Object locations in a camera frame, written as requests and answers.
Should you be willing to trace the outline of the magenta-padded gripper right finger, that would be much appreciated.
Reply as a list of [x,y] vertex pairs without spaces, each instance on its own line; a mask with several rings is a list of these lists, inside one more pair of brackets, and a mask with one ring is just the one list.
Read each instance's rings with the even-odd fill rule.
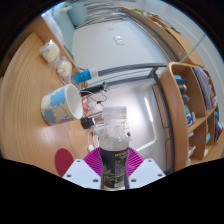
[[164,172],[152,158],[144,159],[130,148],[126,159],[125,188],[136,189],[165,177]]

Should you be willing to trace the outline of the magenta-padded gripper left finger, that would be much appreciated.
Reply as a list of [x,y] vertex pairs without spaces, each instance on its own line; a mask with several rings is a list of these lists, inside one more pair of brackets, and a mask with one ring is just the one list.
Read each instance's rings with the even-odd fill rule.
[[84,188],[100,189],[102,161],[99,149],[94,149],[84,159],[76,159],[63,175],[63,179]]

